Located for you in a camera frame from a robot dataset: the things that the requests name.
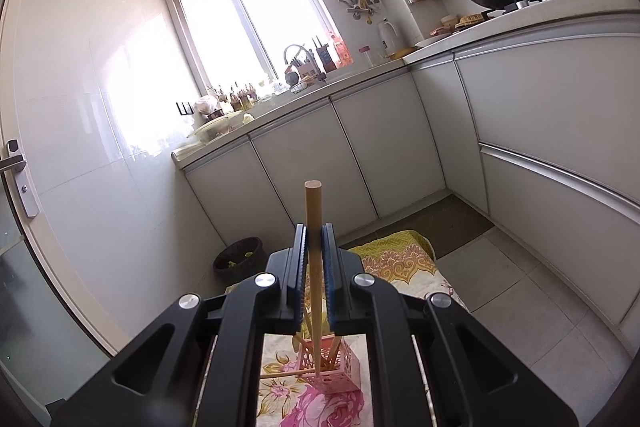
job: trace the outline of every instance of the silver screw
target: silver screw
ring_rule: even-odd
[[[260,273],[255,276],[255,284],[261,288],[267,288],[276,282],[276,276],[272,273]]]
[[[198,297],[197,295],[194,295],[193,293],[187,293],[187,295],[183,295],[182,297],[180,297],[178,304],[180,304],[180,308],[189,310],[191,308],[196,307],[199,302],[200,302],[200,297]]]
[[[353,282],[358,286],[371,286],[375,281],[375,277],[373,277],[370,273],[358,273],[353,278]]]
[[[451,297],[446,293],[434,293],[431,296],[431,304],[438,308],[448,308],[451,306]]]

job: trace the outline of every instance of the pink rose pattern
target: pink rose pattern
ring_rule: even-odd
[[[352,427],[364,406],[362,391],[322,394],[308,385],[280,427]]]

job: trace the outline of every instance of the window frame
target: window frame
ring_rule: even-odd
[[[321,0],[308,0],[309,4],[311,4],[312,9],[316,13],[319,22],[322,26],[324,26],[325,32],[329,31],[336,32],[336,28],[329,16],[326,6],[322,3]],[[278,64],[272,64],[271,59],[269,58],[267,51],[260,40],[260,36],[258,35],[254,24],[249,17],[244,5],[242,4],[242,0],[231,0],[234,8],[236,9],[236,14],[242,24],[242,28],[244,28],[244,32],[246,33],[249,42],[251,42],[252,49],[262,66],[264,73],[269,77],[270,81],[278,81],[283,79],[282,74],[278,74],[276,67]],[[195,79],[198,90],[202,95],[208,93],[208,90],[211,87],[217,87],[212,84],[207,76],[207,72],[204,68],[202,60],[200,59],[200,55],[196,49],[195,43],[193,41],[193,37],[189,30],[189,26],[187,24],[187,19],[185,13],[182,9],[182,4],[180,0],[167,0],[167,4],[169,7],[169,12],[174,22],[174,26],[178,35],[178,40],[182,46],[185,58],[190,67],[191,73],[193,74],[193,78]]]

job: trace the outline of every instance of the kettle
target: kettle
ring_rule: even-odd
[[[404,48],[396,29],[388,19],[382,19],[382,22],[378,23],[378,31],[387,57]]]

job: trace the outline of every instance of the black trash bin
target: black trash bin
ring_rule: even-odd
[[[226,247],[216,257],[213,270],[229,286],[263,272],[267,268],[268,259],[259,237],[245,237]]]

